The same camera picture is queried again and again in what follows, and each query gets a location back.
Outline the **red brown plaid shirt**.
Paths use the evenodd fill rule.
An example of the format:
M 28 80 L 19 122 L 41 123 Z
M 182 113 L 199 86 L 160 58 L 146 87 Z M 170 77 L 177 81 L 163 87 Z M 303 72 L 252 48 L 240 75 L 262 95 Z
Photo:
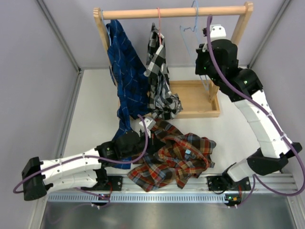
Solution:
M 193 133 L 183 134 L 169 122 L 157 119 L 151 129 L 153 146 L 141 158 L 128 178 L 145 192 L 175 181 L 182 189 L 192 177 L 214 167 L 211 154 L 216 142 Z

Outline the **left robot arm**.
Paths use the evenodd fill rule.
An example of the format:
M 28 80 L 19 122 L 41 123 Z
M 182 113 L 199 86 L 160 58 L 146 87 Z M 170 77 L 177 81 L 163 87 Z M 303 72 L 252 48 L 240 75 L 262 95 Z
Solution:
M 25 201 L 40 199 L 51 192 L 75 187 L 107 187 L 106 167 L 131 164 L 147 151 L 150 131 L 128 131 L 115 140 L 74 156 L 54 160 L 31 158 L 22 170 Z

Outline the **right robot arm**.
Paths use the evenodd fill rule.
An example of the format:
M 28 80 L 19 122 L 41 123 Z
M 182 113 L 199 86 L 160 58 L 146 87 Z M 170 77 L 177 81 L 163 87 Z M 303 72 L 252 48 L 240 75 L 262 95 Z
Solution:
M 266 100 L 263 85 L 251 69 L 238 66 L 237 46 L 227 39 L 212 41 L 212 49 L 200 44 L 196 49 L 195 73 L 207 75 L 220 91 L 241 111 L 260 145 L 255 153 L 229 166 L 222 177 L 226 189 L 254 174 L 261 176 L 280 171 L 288 159 L 302 150 L 298 142 L 285 136 Z

